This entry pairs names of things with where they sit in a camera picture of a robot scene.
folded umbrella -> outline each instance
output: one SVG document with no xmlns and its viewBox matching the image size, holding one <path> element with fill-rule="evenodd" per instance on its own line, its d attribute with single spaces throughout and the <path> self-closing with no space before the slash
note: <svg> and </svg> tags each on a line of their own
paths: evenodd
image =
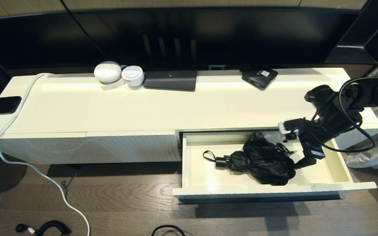
<svg viewBox="0 0 378 236">
<path fill-rule="evenodd" d="M 205 157 L 211 153 L 214 159 Z M 253 133 L 244 144 L 243 151 L 235 151 L 230 156 L 215 157 L 211 151 L 205 151 L 205 159 L 216 163 L 217 168 L 250 173 L 262 184 L 286 185 L 295 176 L 294 161 L 288 156 L 289 151 L 281 143 L 273 144 L 266 140 L 261 131 Z"/>
</svg>

white round device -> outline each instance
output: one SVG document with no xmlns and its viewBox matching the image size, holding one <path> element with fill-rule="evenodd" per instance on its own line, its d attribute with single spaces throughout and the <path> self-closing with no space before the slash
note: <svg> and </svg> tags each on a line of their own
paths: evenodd
<svg viewBox="0 0 378 236">
<path fill-rule="evenodd" d="M 144 82 L 144 72 L 139 66 L 128 66 L 122 71 L 122 79 L 130 86 L 139 86 Z"/>
<path fill-rule="evenodd" d="M 111 83 L 120 78 L 122 69 L 114 61 L 105 61 L 96 66 L 94 76 L 102 83 Z"/>
</svg>

black phone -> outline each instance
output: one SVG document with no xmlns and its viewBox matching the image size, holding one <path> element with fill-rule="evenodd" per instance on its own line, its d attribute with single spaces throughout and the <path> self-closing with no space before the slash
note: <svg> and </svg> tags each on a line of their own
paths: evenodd
<svg viewBox="0 0 378 236">
<path fill-rule="evenodd" d="M 0 114 L 12 114 L 21 102 L 21 97 L 0 97 Z"/>
</svg>

open drawer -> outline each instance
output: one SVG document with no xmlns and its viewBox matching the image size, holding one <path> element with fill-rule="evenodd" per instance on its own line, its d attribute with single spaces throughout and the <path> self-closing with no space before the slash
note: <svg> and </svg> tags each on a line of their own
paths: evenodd
<svg viewBox="0 0 378 236">
<path fill-rule="evenodd" d="M 262 133 L 270 142 L 282 142 L 278 131 Z M 307 201 L 339 199 L 339 193 L 377 187 L 374 182 L 354 183 L 341 154 L 325 148 L 325 158 L 297 170 L 285 186 L 260 184 L 249 172 L 215 169 L 215 163 L 202 157 L 206 150 L 217 157 L 242 150 L 252 134 L 253 131 L 184 133 L 182 187 L 174 188 L 173 195 L 182 203 Z M 333 139 L 326 144 L 338 148 Z M 303 158 L 298 140 L 285 146 L 297 151 L 290 156 L 295 162 Z"/>
</svg>

